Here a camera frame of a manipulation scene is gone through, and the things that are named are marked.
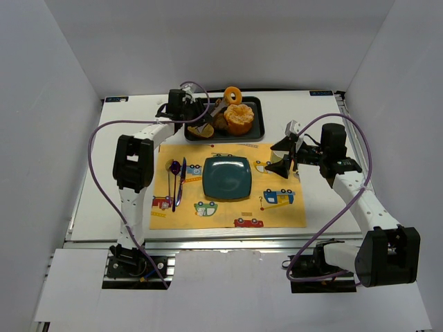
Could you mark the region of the silver metal tongs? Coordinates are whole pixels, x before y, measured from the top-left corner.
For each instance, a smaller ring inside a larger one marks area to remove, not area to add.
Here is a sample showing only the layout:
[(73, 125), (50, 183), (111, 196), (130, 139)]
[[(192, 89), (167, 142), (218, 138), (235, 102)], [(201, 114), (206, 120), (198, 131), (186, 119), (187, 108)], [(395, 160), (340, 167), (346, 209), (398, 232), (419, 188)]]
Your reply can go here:
[(228, 100), (223, 97), (222, 99), (216, 101), (214, 104), (214, 107), (204, 116), (204, 121), (201, 123), (200, 126), (196, 127), (197, 132), (201, 133), (207, 125), (213, 122), (214, 117), (220, 113), (222, 110), (227, 108), (229, 106)]

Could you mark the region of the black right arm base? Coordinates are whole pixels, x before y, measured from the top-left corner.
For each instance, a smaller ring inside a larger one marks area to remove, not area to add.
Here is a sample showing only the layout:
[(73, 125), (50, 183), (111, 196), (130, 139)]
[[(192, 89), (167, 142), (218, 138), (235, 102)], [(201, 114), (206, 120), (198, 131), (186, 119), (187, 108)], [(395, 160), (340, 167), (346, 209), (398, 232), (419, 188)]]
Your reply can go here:
[[(291, 268), (293, 278), (323, 277), (328, 274), (341, 273), (343, 270), (336, 266), (326, 264), (324, 247), (326, 244), (342, 243), (331, 239), (317, 243), (311, 254), (302, 254)], [(352, 273), (325, 278), (311, 282), (291, 282), (292, 294), (332, 294), (355, 293), (356, 282)]]

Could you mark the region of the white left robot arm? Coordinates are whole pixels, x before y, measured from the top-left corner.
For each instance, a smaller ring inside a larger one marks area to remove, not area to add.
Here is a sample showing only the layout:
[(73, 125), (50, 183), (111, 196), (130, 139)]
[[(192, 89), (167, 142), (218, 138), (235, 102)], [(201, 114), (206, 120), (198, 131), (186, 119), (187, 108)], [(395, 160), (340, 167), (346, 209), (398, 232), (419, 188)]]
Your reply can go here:
[(171, 89), (168, 102), (159, 108), (156, 120), (149, 121), (133, 135), (118, 138), (113, 177), (121, 204), (118, 245), (124, 249), (139, 250), (144, 244), (143, 204), (154, 177), (154, 150), (182, 125), (198, 127), (209, 119), (209, 105), (194, 96), (197, 87), (196, 83), (187, 81), (180, 89)]

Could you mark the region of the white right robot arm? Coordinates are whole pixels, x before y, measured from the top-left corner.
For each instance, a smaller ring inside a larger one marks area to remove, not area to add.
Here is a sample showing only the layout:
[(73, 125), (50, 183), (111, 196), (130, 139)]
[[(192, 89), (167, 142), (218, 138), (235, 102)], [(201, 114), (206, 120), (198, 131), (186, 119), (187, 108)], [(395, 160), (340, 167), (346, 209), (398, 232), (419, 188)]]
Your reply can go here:
[(324, 124), (320, 143), (307, 145), (302, 127), (295, 120), (287, 124), (285, 137), (271, 147), (283, 157), (266, 169), (288, 178), (300, 164), (319, 168), (321, 176), (345, 203), (363, 236), (360, 246), (343, 240), (318, 241), (308, 262), (298, 252), (287, 267), (292, 282), (317, 282), (352, 273), (365, 287), (411, 284), (417, 278), (420, 235), (390, 215), (366, 184), (361, 166), (347, 156), (347, 134), (341, 124)]

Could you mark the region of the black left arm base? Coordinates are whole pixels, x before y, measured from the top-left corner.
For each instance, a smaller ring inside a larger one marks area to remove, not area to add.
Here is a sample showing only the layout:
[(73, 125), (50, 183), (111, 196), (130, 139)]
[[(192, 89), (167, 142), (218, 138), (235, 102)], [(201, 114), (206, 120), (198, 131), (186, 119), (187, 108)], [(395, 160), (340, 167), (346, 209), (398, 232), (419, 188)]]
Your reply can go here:
[(105, 266), (102, 289), (166, 290), (172, 281), (172, 258), (151, 256), (149, 260), (139, 249), (111, 246)]

